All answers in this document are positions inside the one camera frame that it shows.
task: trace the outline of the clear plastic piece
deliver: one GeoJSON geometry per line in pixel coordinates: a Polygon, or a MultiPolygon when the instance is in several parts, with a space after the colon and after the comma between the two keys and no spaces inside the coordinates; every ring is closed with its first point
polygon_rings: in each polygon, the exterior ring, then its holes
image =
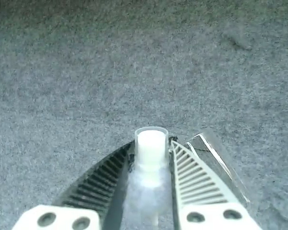
{"type": "Polygon", "coordinates": [[[185,143],[185,147],[220,177],[251,216],[256,215],[258,202],[252,198],[242,183],[233,160],[212,129],[206,128],[202,133],[193,136],[185,143]]]}

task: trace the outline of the carpet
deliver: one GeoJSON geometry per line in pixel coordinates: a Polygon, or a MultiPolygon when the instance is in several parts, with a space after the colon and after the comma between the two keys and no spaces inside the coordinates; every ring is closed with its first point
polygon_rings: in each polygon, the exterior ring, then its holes
{"type": "Polygon", "coordinates": [[[148,125],[211,127],[288,230],[288,0],[0,0],[0,230],[148,125]]]}

